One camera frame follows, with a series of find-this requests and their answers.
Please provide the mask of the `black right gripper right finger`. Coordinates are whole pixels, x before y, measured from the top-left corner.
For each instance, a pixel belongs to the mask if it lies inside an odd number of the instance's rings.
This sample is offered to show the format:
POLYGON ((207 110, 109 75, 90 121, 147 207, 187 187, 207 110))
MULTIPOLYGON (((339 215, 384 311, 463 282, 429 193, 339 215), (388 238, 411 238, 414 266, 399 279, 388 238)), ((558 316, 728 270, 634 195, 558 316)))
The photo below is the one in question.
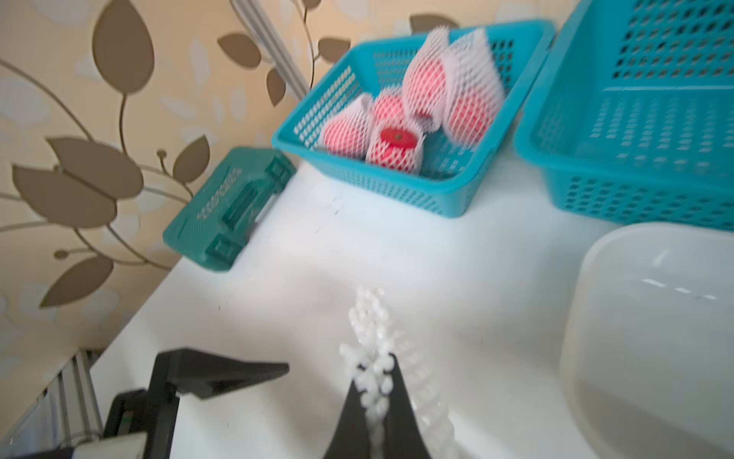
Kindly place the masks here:
POLYGON ((350 384, 325 458, 428 458, 408 390, 396 356, 386 373, 393 383, 376 405, 361 403, 365 391, 350 384))

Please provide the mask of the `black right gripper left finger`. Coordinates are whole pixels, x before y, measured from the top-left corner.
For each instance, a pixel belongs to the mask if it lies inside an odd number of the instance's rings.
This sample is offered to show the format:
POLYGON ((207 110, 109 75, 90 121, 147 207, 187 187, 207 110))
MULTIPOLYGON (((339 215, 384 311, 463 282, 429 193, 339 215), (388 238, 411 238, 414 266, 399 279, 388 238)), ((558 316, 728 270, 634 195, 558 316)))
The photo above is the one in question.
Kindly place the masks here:
POLYGON ((288 363, 238 361, 192 348, 160 353, 143 406, 145 457, 170 455, 181 395, 207 400, 276 380, 289 371, 288 363))

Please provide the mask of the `white plastic tub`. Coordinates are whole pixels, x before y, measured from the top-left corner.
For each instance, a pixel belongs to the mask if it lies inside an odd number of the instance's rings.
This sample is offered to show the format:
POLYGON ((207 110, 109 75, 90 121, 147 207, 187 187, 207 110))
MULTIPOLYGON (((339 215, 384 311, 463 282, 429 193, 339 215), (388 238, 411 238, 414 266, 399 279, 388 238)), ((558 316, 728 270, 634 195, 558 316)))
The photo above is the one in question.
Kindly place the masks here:
POLYGON ((648 223, 600 238, 581 265, 560 376, 601 458, 732 457, 732 234, 648 223))

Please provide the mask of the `teal plastic basket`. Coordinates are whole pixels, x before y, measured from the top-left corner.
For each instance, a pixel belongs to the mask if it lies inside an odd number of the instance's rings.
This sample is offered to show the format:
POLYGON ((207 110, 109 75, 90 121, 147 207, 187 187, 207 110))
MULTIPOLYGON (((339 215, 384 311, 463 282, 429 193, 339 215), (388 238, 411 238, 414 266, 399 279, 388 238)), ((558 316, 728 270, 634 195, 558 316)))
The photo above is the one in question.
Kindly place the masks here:
POLYGON ((273 147, 304 159, 322 174, 361 189, 437 213, 464 214, 502 145, 554 41, 550 20, 492 24, 486 28, 506 89, 506 101, 474 149, 451 143, 442 132, 427 136, 418 175, 395 172, 317 149, 322 124, 363 93, 378 94, 403 79, 424 34, 363 42, 351 49, 300 101, 273 135, 273 147))
POLYGON ((513 143, 560 210, 731 231, 732 3, 580 2, 513 143))

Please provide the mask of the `green plastic tool case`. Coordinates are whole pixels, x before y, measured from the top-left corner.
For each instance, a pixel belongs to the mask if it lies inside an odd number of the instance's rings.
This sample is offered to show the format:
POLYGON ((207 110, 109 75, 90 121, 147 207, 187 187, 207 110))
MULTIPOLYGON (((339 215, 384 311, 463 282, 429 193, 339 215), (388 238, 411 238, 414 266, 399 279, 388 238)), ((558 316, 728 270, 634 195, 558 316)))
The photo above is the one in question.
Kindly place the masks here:
POLYGON ((164 230, 164 244, 205 269, 229 271, 263 209, 294 174, 277 150, 233 149, 164 230))

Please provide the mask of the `left teal plastic basket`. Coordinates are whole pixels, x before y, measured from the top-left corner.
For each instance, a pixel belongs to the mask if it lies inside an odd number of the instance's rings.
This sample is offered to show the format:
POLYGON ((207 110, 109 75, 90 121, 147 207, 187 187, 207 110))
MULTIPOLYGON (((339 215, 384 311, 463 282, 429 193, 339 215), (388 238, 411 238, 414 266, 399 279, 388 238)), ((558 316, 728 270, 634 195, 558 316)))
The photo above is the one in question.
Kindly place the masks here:
POLYGON ((300 101, 273 135, 273 147, 304 159, 322 174, 361 189, 437 213, 464 214, 502 145, 554 41, 550 20, 492 24, 486 28, 506 89, 506 101, 474 149, 451 143, 442 132, 427 136, 418 175, 395 172, 317 149, 322 124, 363 93, 378 94, 403 79, 424 34, 363 42, 351 49, 300 101))

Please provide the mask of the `right teal plastic basket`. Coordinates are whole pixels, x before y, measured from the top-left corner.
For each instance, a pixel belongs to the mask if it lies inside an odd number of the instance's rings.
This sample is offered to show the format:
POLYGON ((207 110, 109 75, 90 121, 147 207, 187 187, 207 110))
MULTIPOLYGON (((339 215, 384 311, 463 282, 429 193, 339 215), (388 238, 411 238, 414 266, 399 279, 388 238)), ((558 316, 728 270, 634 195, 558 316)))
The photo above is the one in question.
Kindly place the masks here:
POLYGON ((580 2, 513 143, 560 210, 731 231, 732 3, 580 2))

